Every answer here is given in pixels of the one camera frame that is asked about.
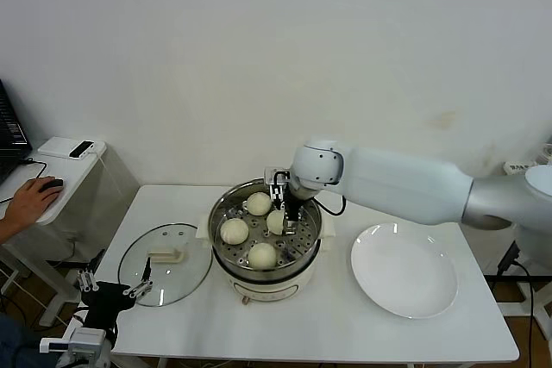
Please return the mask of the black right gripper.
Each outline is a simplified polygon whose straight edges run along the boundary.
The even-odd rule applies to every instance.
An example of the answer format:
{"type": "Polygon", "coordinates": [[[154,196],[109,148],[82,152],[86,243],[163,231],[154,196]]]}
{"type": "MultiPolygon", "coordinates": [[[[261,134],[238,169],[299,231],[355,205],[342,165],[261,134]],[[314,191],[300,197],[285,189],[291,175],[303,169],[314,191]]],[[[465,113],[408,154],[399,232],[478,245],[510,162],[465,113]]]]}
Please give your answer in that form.
{"type": "Polygon", "coordinates": [[[298,230],[298,214],[304,205],[304,199],[298,198],[290,190],[284,190],[283,204],[285,207],[284,234],[295,234],[298,230]]]}

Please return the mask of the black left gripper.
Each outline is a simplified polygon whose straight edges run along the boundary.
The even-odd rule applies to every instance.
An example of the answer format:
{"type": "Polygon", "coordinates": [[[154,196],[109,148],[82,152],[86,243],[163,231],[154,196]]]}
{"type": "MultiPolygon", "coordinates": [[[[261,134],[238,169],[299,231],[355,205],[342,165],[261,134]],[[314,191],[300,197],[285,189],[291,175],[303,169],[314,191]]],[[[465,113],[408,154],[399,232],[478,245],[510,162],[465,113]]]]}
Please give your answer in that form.
{"type": "Polygon", "coordinates": [[[148,257],[141,275],[141,281],[129,288],[125,284],[97,282],[95,272],[104,255],[100,250],[91,261],[78,271],[77,281],[83,293],[82,302],[88,308],[83,326],[96,329],[112,329],[118,315],[135,305],[135,299],[149,293],[153,286],[151,280],[151,258],[148,257]]]}

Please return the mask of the person's bare hand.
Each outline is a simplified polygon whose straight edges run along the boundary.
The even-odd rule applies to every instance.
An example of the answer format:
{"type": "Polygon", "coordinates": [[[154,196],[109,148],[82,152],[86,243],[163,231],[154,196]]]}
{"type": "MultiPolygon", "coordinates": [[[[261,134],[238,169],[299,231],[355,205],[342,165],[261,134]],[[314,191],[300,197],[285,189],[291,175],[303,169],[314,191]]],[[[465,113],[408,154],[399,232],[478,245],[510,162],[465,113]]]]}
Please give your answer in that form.
{"type": "Polygon", "coordinates": [[[13,196],[1,220],[1,229],[17,234],[33,225],[58,198],[61,186],[43,187],[51,184],[54,177],[35,178],[25,183],[13,196]]]}

